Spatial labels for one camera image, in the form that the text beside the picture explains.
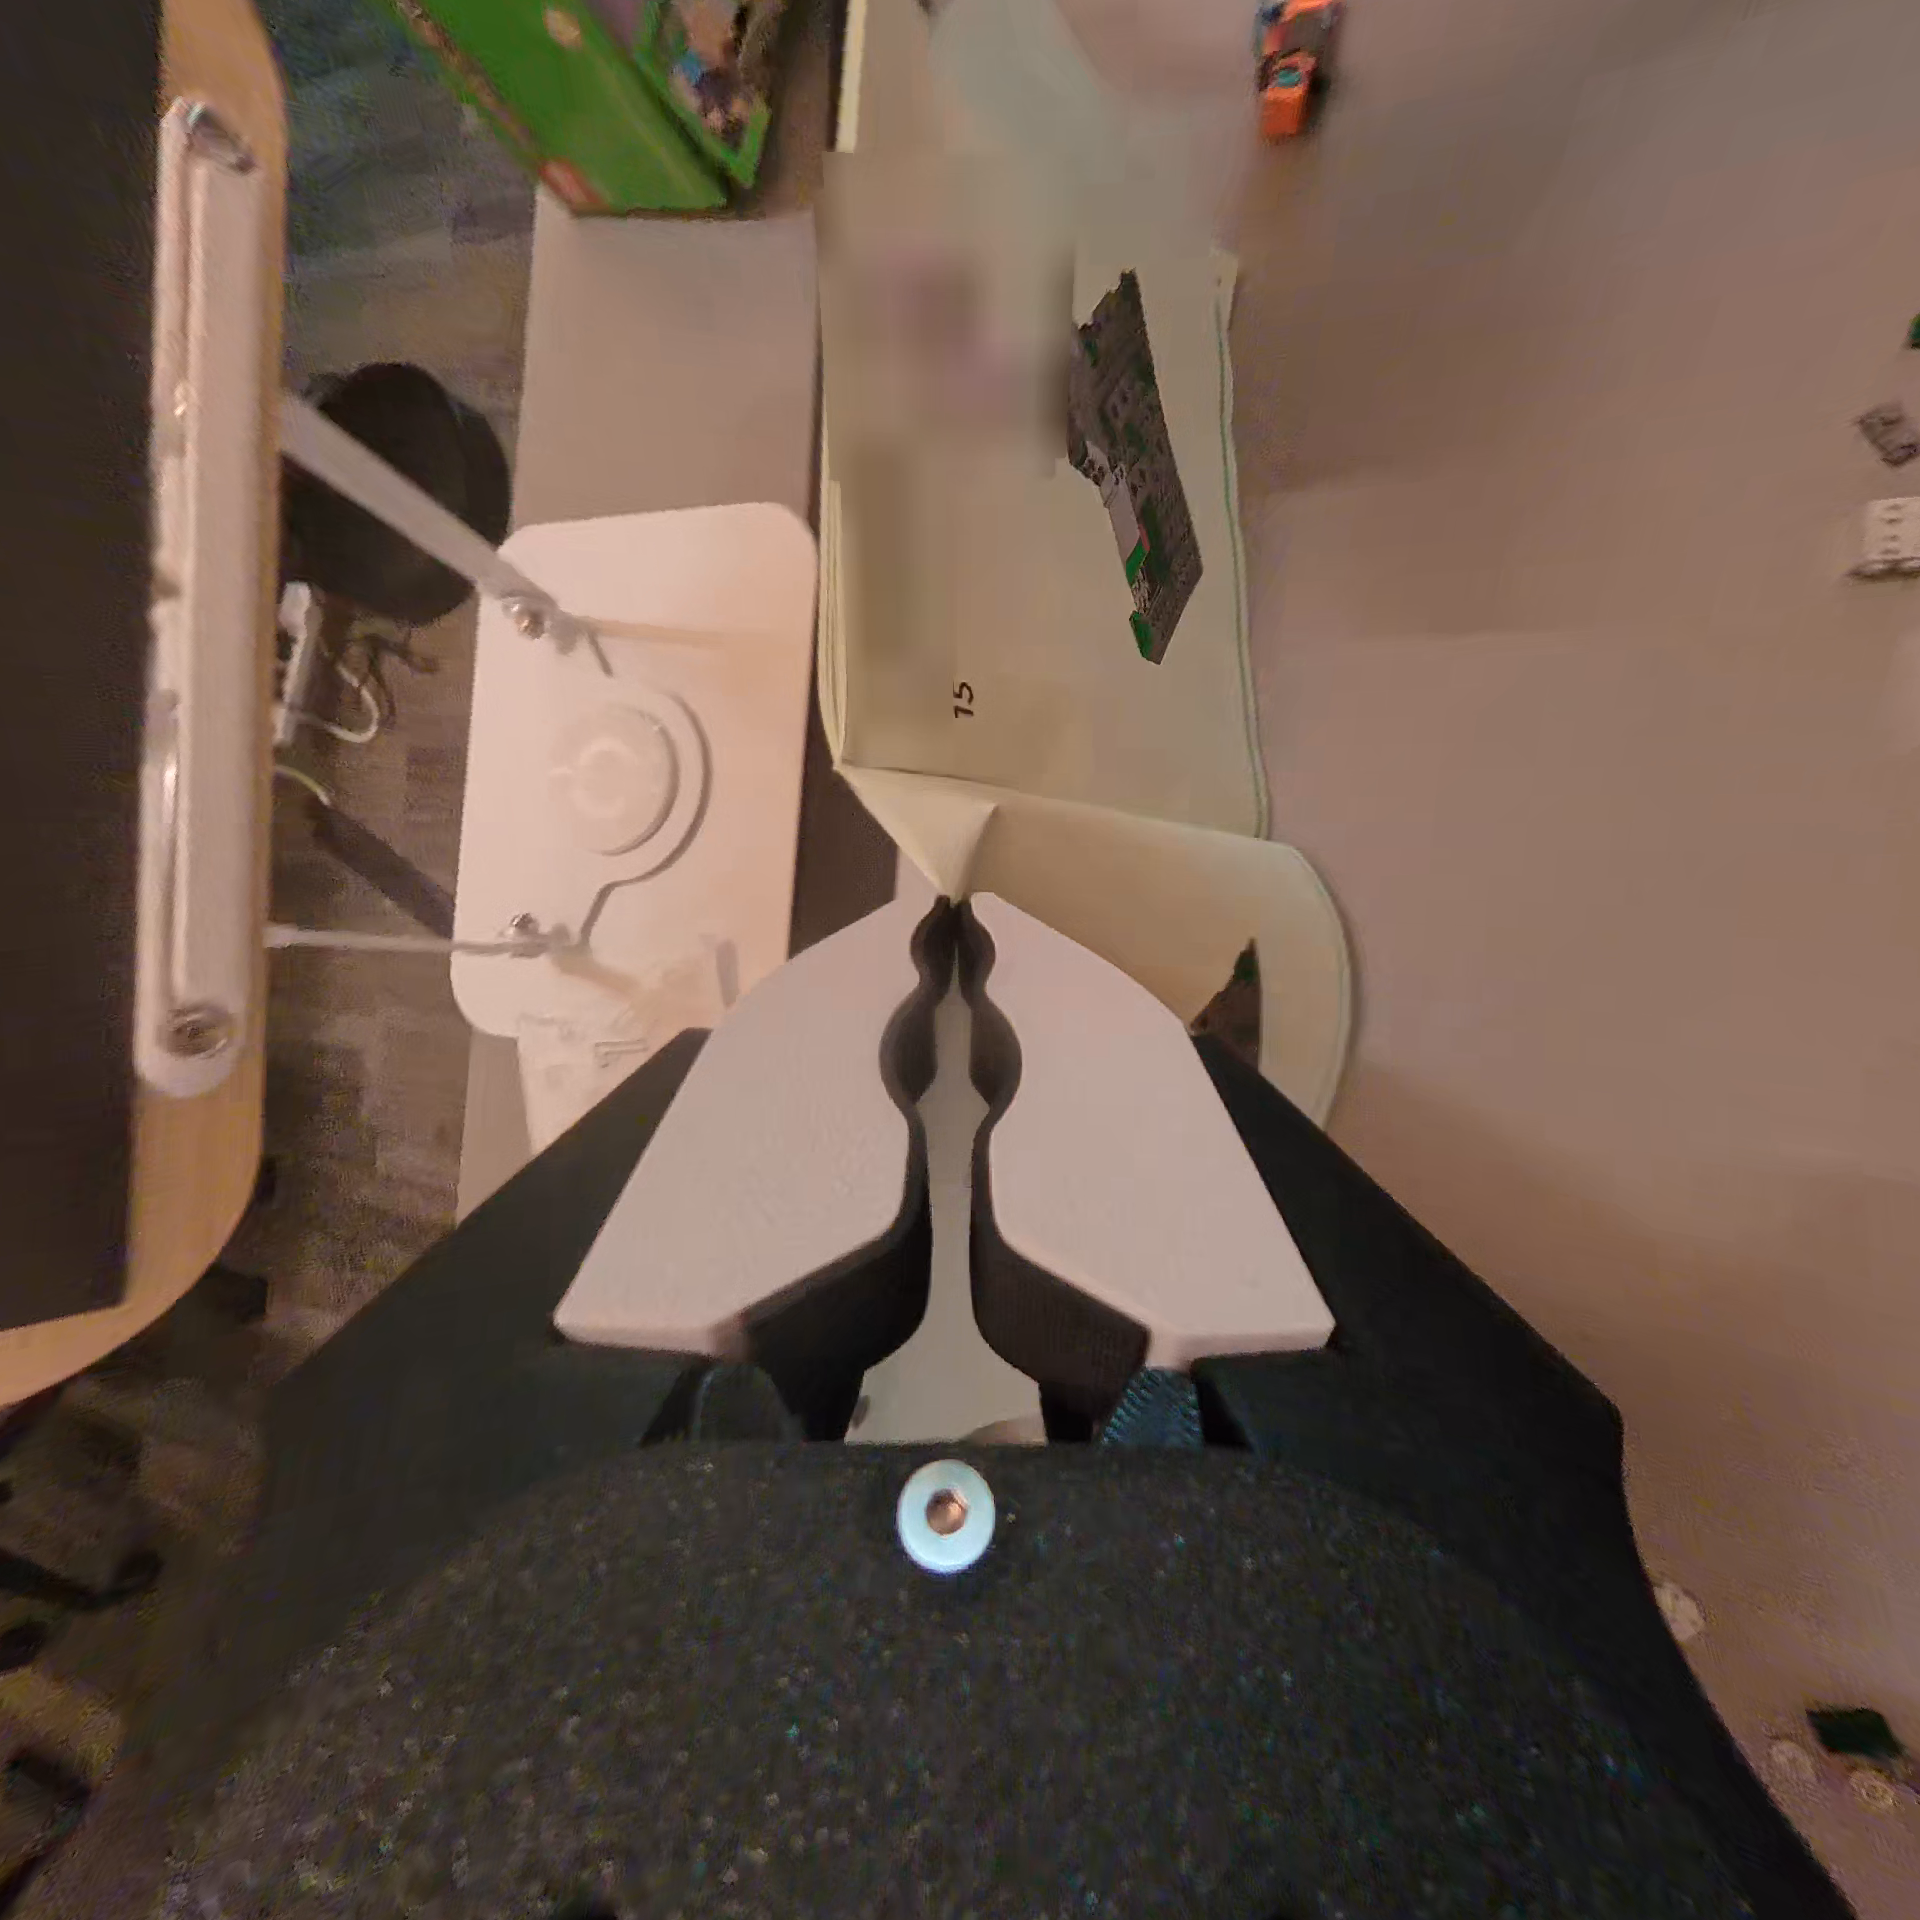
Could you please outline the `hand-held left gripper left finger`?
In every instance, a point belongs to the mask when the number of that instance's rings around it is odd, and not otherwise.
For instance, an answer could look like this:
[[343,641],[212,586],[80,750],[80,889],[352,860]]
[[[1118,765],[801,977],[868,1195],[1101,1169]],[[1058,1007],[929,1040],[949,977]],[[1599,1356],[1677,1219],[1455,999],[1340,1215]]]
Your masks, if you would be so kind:
[[949,903],[893,903],[760,979],[670,1096],[557,1337],[748,1363],[807,1437],[844,1437],[929,1303],[921,1096],[954,947]]

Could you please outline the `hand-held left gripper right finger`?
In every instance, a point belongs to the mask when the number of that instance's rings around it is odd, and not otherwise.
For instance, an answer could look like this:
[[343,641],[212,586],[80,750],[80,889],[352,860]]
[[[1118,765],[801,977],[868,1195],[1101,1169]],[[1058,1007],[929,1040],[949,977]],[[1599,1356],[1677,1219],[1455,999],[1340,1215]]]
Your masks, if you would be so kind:
[[969,1287],[987,1346],[1101,1428],[1143,1372],[1314,1356],[1335,1316],[1188,1028],[1023,907],[965,903]]

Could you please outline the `pale green instruction booklet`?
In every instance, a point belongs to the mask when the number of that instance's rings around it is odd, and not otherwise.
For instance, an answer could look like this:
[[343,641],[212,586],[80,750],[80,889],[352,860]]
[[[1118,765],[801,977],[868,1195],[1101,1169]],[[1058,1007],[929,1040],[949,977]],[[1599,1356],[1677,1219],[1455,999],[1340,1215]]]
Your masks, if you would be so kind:
[[1235,260],[983,155],[828,157],[828,757],[946,899],[999,892],[1330,1120],[1354,983],[1270,837],[1235,465]]

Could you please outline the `grey desk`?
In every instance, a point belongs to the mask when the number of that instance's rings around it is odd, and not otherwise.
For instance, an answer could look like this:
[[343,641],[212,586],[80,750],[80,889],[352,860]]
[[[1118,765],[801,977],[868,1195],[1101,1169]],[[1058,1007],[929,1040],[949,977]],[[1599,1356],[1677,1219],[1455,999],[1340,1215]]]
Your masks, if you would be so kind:
[[1354,945],[1340,1143],[1619,1403],[1691,1666],[1861,1916],[1915,1806],[1915,3],[1061,3],[1241,260],[1279,841]]

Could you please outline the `white power strip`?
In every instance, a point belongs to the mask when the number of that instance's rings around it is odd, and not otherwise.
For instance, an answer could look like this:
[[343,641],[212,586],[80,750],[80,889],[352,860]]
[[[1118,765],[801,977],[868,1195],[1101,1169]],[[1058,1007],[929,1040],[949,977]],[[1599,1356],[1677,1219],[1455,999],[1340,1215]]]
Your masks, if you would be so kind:
[[312,589],[290,581],[277,599],[275,750],[288,750],[309,718],[321,627],[324,608]]

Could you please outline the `black round bin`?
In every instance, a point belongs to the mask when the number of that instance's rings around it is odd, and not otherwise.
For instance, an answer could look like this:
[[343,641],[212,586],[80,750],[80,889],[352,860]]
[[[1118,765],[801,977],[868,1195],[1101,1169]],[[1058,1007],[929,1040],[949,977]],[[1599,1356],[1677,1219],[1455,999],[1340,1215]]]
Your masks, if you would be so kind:
[[[308,381],[304,400],[485,543],[512,516],[508,453],[485,414],[416,363],[367,363]],[[281,465],[281,586],[424,627],[473,586],[297,465]]]

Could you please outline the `green toy brick set box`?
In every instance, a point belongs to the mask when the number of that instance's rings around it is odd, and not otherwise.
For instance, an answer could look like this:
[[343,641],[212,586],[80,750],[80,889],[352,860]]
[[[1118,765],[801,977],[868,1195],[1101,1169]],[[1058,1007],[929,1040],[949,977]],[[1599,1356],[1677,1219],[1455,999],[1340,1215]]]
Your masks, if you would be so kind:
[[573,216],[708,216],[757,184],[782,3],[386,3]]

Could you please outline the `orange toy brick figure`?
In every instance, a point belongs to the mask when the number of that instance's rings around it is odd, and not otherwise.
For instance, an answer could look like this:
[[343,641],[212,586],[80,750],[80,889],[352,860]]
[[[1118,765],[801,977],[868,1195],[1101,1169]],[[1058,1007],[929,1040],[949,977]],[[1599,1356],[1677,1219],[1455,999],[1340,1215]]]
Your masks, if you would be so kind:
[[1345,3],[1260,3],[1260,136],[1283,145],[1310,130],[1335,75]]

